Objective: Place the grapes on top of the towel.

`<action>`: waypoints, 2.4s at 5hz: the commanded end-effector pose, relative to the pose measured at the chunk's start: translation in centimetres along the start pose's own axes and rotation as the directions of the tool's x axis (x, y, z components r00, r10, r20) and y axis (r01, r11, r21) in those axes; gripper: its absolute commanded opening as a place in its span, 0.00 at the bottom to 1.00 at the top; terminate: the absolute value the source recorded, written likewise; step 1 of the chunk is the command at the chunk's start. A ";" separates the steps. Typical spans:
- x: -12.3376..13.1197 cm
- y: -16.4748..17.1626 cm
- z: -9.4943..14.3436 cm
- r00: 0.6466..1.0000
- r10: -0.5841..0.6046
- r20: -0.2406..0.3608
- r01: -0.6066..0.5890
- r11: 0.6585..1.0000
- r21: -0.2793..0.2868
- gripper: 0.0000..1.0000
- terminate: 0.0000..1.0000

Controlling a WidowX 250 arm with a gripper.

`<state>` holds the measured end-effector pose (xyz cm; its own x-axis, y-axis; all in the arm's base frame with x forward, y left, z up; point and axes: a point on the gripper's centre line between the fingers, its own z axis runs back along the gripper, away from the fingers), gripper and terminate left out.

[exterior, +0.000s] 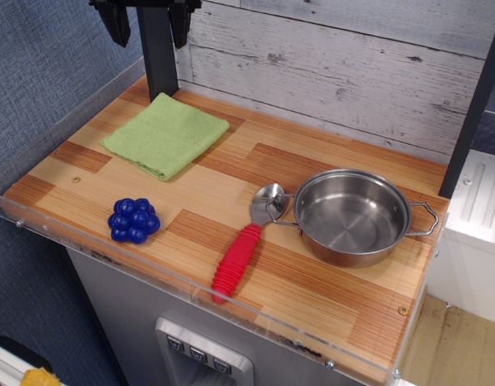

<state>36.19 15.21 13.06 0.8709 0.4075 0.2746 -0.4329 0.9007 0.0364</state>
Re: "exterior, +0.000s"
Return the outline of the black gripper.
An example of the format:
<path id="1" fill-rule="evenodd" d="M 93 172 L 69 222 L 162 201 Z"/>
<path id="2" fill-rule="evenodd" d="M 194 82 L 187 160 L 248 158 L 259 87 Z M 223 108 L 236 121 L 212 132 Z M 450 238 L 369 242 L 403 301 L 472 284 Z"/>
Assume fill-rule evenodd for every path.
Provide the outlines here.
<path id="1" fill-rule="evenodd" d="M 170 24 L 174 46 L 177 49 L 187 43 L 190 18 L 188 10 L 201 8 L 200 0 L 93 0 L 91 6 L 98 4 L 98 13 L 112 41 L 126 47 L 131 30 L 126 7 L 169 8 Z"/>

